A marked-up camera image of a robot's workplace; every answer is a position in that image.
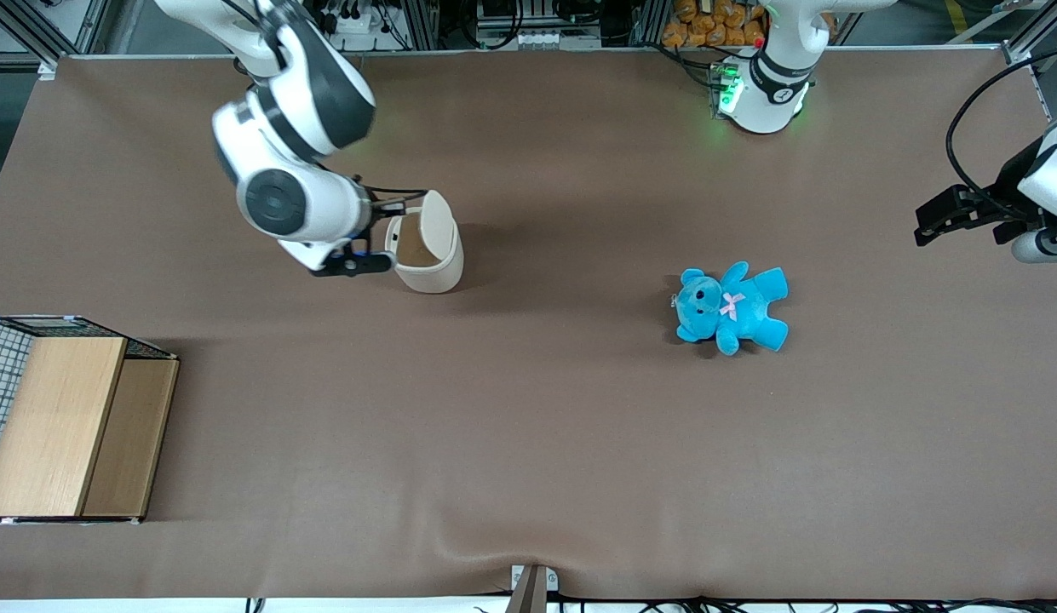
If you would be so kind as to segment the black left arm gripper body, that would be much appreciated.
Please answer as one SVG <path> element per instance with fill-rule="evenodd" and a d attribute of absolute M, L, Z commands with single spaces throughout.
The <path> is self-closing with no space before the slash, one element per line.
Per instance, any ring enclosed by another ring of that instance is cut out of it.
<path fill-rule="evenodd" d="M 1016 152 L 1002 165 L 991 185 L 993 198 L 1008 209 L 994 228 L 994 239 L 998 245 L 1019 241 L 1022 247 L 1038 247 L 1041 237 L 1047 237 L 1043 233 L 1046 229 L 1043 224 L 1047 221 L 1046 213 L 1041 213 L 1039 206 L 1018 188 L 1019 183 L 1030 174 L 1041 144 L 1041 140 L 1034 140 L 1023 150 Z"/>

